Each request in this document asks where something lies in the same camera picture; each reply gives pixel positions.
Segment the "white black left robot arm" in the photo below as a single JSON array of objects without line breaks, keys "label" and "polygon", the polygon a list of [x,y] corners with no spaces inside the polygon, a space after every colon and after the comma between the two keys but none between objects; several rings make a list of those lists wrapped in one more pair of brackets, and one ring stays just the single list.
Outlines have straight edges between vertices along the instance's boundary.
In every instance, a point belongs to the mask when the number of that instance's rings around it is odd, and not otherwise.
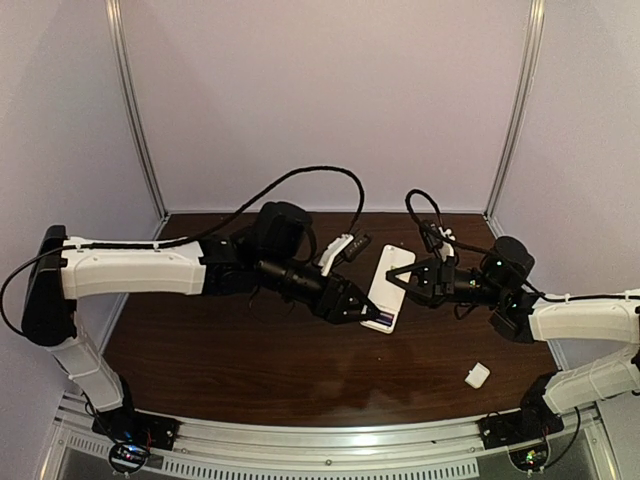
[{"label": "white black left robot arm", "polygon": [[87,396],[98,417],[131,419],[136,411],[125,380],[84,332],[79,299],[103,294],[174,293],[228,296],[264,288],[339,325],[375,319],[380,310],[352,281],[332,270],[350,233],[336,238],[319,264],[296,255],[315,239],[312,218],[287,202],[268,202],[249,226],[229,237],[205,233],[164,242],[101,242],[50,227],[30,272],[15,333],[47,349]]}]

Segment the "white battery cover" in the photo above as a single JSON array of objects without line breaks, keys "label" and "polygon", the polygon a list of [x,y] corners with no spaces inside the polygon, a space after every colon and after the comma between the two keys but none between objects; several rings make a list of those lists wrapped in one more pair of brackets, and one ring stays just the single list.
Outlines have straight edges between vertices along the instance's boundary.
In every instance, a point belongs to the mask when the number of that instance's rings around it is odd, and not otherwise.
[{"label": "white battery cover", "polygon": [[468,372],[465,383],[474,389],[480,389],[489,378],[491,371],[488,367],[477,362]]}]

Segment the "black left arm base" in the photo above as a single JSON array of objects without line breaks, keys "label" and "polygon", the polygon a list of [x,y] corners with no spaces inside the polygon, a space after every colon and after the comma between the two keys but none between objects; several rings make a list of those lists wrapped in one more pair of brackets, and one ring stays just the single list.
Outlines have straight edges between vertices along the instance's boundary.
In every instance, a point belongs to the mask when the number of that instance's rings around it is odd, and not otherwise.
[{"label": "black left arm base", "polygon": [[114,443],[171,451],[180,422],[174,418],[116,409],[94,415],[92,431]]}]

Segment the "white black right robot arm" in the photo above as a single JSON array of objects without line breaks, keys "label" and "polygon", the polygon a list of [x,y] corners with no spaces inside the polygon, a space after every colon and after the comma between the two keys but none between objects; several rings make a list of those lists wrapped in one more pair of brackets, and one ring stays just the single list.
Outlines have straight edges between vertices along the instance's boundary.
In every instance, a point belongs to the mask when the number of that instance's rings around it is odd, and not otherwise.
[{"label": "white black right robot arm", "polygon": [[462,270],[449,253],[387,272],[406,297],[429,308],[444,303],[486,306],[503,338],[523,344],[559,339],[622,343],[615,353],[571,370],[539,377],[522,411],[557,416],[580,405],[639,389],[639,292],[545,295],[526,285],[535,260],[510,236],[483,251],[479,267]]}]

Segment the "white remote control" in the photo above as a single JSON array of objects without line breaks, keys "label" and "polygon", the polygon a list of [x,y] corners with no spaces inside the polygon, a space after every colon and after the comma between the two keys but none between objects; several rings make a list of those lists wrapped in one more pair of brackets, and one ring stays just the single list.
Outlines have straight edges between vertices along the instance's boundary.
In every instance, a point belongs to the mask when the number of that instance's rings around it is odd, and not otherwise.
[{"label": "white remote control", "polygon": [[393,333],[402,308],[405,293],[388,282],[385,274],[392,268],[412,264],[415,260],[416,255],[412,251],[391,244],[387,244],[382,248],[368,297],[380,311],[394,314],[396,321],[388,326],[377,322],[376,318],[372,321],[360,322],[361,326],[384,334]]}]

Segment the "purple battery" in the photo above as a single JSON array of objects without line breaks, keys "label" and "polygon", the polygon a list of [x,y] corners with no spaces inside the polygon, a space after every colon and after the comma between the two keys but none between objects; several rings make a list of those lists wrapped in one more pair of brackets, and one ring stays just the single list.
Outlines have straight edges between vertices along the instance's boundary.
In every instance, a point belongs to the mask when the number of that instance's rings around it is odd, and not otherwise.
[{"label": "purple battery", "polygon": [[376,321],[383,325],[390,326],[396,321],[396,316],[392,313],[380,311]]}]

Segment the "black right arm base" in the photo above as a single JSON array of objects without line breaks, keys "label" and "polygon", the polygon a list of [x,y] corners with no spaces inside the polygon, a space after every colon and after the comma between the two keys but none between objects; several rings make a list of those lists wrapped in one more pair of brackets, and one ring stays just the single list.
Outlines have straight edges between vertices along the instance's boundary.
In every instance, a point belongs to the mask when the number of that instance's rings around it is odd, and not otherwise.
[{"label": "black right arm base", "polygon": [[486,450],[543,439],[564,429],[559,415],[540,407],[525,407],[512,412],[491,412],[480,418],[478,426]]}]

